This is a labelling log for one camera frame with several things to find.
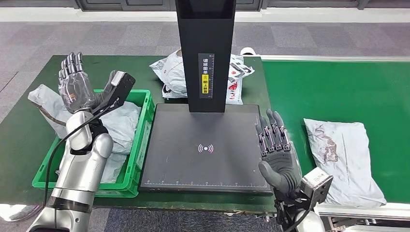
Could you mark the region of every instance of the black cable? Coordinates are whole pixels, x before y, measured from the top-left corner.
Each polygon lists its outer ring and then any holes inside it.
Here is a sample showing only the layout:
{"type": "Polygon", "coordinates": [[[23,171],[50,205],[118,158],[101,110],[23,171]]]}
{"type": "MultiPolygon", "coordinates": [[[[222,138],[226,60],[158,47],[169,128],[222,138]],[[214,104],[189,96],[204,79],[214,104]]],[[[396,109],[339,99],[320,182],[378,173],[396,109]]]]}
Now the black cable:
{"type": "Polygon", "coordinates": [[[110,108],[110,106],[107,106],[107,108],[105,108],[104,110],[102,110],[101,112],[99,112],[96,116],[93,116],[92,118],[90,118],[89,120],[87,120],[85,123],[81,124],[79,127],[77,127],[76,129],[74,129],[72,132],[70,132],[69,134],[67,134],[63,139],[60,140],[60,142],[57,143],[57,145],[54,147],[53,152],[51,152],[50,158],[48,158],[48,163],[47,163],[47,172],[45,174],[45,188],[44,188],[44,201],[43,201],[43,207],[45,207],[45,205],[47,204],[47,192],[48,192],[48,183],[49,183],[49,178],[50,178],[50,169],[51,169],[51,162],[53,161],[54,155],[58,149],[58,147],[65,142],[70,136],[72,136],[74,133],[76,133],[79,129],[83,128],[85,125],[87,125],[88,123],[90,123],[93,120],[98,119],[99,117],[101,117],[108,109],[110,108]]]}
{"type": "Polygon", "coordinates": [[[306,211],[303,213],[303,215],[299,218],[299,220],[297,220],[293,225],[291,225],[291,226],[290,226],[287,230],[285,230],[284,232],[291,232],[291,231],[293,231],[293,230],[296,228],[296,226],[298,226],[298,225],[303,221],[303,219],[306,218],[306,216],[309,214],[310,211],[311,211],[311,209],[306,210],[306,211]]]}

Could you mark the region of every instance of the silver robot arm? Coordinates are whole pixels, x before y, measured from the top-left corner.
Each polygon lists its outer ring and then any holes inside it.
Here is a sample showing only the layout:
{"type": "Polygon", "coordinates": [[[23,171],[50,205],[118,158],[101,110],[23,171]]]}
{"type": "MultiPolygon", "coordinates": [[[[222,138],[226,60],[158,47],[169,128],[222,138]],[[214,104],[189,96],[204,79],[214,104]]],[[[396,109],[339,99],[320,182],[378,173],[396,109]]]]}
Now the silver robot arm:
{"type": "Polygon", "coordinates": [[[256,131],[262,160],[259,170],[275,194],[276,220],[285,232],[325,232],[319,215],[312,210],[322,203],[333,180],[320,168],[302,177],[293,142],[279,113],[268,109],[256,131]]]}
{"type": "Polygon", "coordinates": [[[81,53],[71,53],[62,63],[69,68],[62,65],[59,72],[60,94],[74,114],[66,123],[68,140],[56,186],[27,232],[88,230],[94,196],[113,150],[113,139],[98,118],[122,106],[135,83],[129,74],[113,71],[104,91],[94,94],[81,60],[81,53]]]}

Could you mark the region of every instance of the green plastic crate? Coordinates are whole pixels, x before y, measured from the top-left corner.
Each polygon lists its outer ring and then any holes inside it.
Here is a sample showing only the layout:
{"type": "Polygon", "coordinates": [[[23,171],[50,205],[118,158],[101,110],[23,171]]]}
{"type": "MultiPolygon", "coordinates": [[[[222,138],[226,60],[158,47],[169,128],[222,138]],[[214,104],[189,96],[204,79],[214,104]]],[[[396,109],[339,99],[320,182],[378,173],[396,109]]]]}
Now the green plastic crate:
{"type": "MultiPolygon", "coordinates": [[[[132,198],[138,195],[138,182],[144,162],[146,147],[148,145],[149,133],[154,117],[155,105],[152,101],[149,90],[133,89],[128,95],[126,101],[133,102],[141,107],[141,114],[138,120],[137,129],[135,131],[134,141],[131,148],[131,153],[127,157],[116,183],[100,184],[100,188],[96,193],[96,197],[121,197],[132,198]]],[[[45,188],[45,173],[47,169],[48,158],[51,155],[56,144],[60,141],[57,137],[51,145],[46,157],[43,160],[36,176],[33,179],[32,185],[35,188],[45,188]]],[[[61,162],[64,154],[65,145],[61,145],[54,155],[51,164],[51,171],[56,170],[61,162]]],[[[57,175],[50,175],[49,189],[52,190],[56,186],[57,175]]]]}

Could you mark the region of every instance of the white plastic bag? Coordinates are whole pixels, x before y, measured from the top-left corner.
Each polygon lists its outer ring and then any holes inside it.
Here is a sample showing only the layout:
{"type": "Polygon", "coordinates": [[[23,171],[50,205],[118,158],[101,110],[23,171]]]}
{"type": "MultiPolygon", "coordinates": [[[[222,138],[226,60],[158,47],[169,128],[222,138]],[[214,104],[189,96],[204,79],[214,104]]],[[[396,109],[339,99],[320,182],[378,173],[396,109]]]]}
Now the white plastic bag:
{"type": "Polygon", "coordinates": [[[366,208],[385,205],[384,195],[371,176],[364,125],[304,121],[316,165],[333,176],[325,202],[366,208]]]}
{"type": "MultiPolygon", "coordinates": [[[[164,83],[162,87],[163,98],[188,97],[181,49],[176,50],[167,58],[151,64],[150,67],[164,83]]],[[[254,72],[252,67],[244,64],[242,56],[231,55],[226,104],[243,104],[241,98],[242,79],[254,72]]]]}

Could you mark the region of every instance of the black vertical tower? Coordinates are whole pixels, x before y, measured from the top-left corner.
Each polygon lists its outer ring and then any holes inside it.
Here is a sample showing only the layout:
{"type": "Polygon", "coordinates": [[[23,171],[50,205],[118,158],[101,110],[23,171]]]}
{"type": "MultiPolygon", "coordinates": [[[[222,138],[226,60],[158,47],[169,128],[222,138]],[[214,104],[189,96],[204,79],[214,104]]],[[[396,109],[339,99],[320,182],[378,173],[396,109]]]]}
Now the black vertical tower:
{"type": "Polygon", "coordinates": [[[176,0],[190,112],[225,112],[236,0],[176,0]]]}

